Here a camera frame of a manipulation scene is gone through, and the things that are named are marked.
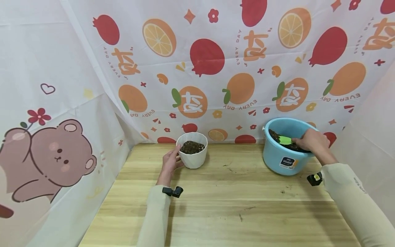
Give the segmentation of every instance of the bear ear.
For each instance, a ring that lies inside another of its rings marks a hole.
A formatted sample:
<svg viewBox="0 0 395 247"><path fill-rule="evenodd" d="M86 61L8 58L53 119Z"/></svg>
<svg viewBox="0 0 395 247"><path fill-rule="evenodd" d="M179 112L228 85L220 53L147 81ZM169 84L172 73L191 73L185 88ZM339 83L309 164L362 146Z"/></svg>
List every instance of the bear ear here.
<svg viewBox="0 0 395 247"><path fill-rule="evenodd" d="M93 170L96 167L96 157L94 155L92 155L92 157L90 159L88 159L88 161L85 163L85 174L84 175L88 175L91 172L93 172Z"/></svg>
<svg viewBox="0 0 395 247"><path fill-rule="evenodd" d="M67 131L67 132L74 132L82 134L82 126L81 124L75 119L68 119L63 121L58 126L59 129Z"/></svg>

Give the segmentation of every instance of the beige sleeve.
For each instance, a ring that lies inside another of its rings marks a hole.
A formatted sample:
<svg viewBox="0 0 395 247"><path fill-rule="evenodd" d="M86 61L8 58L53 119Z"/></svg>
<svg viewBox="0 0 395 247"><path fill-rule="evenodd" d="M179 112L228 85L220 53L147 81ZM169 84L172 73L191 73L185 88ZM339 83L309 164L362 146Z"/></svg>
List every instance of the beige sleeve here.
<svg viewBox="0 0 395 247"><path fill-rule="evenodd" d="M395 229L345 164L330 164L321 170L325 190L337 204L362 247L394 247Z"/></svg>
<svg viewBox="0 0 395 247"><path fill-rule="evenodd" d="M147 212L140 230L137 247L164 247L170 196L162 193L163 185L151 188L147 199Z"/></svg>

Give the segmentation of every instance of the hand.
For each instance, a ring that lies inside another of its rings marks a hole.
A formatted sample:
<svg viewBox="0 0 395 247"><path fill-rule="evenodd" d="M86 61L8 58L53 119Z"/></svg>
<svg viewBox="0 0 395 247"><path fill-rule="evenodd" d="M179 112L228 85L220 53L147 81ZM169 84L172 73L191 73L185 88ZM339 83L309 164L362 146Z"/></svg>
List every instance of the hand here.
<svg viewBox="0 0 395 247"><path fill-rule="evenodd" d="M169 151L163 156L162 170L160 171L158 181L156 185L164 185L170 187L171 177L177 168L184 166L181 158L178 156L178 152L181 149L181 145L175 147L175 149Z"/></svg>
<svg viewBox="0 0 395 247"><path fill-rule="evenodd" d="M296 143L304 150L311 151L317 157L321 165L338 163L336 157L329 150L330 141L325 135L319 131L308 129L301 139L293 138L293 143Z"/></svg>
<svg viewBox="0 0 395 247"><path fill-rule="evenodd" d="M331 143L325 135L311 128L303 134L301 139L293 138L292 142L296 143L300 148L313 153L328 149Z"/></svg>

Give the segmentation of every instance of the blue plastic bucket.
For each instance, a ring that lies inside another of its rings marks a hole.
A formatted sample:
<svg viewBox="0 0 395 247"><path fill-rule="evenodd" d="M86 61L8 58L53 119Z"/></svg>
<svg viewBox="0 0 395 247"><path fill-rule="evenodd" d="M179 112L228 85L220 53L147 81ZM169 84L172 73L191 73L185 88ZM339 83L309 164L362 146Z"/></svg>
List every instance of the blue plastic bucket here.
<svg viewBox="0 0 395 247"><path fill-rule="evenodd" d="M266 141L263 148L263 161L274 172L292 176L299 173L306 165L309 158L313 157L312 153L301 153L289 150L278 144L269 134L269 129L281 136L290 138L301 138L309 128L315 129L306 122L288 118L279 117L270 120L262 130L265 131Z"/></svg>

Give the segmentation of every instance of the dirt on table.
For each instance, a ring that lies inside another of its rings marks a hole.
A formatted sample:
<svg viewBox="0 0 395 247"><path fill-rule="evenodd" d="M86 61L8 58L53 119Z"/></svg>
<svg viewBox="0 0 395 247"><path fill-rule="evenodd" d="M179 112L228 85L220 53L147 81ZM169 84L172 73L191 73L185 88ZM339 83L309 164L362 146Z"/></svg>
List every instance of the dirt on table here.
<svg viewBox="0 0 395 247"><path fill-rule="evenodd" d="M205 146L195 141L186 141L180 151L187 155L193 155L203 151Z"/></svg>
<svg viewBox="0 0 395 247"><path fill-rule="evenodd" d="M270 136L278 143L280 144L280 138L278 136L278 134L276 132L274 132L273 130L269 129L269 134ZM295 143L289 144L289 145L284 145L284 144L280 144L281 146L292 150L292 151L296 151L296 152L301 152L301 153L310 153L310 151L306 151L304 149L301 149L298 145L296 145Z"/></svg>

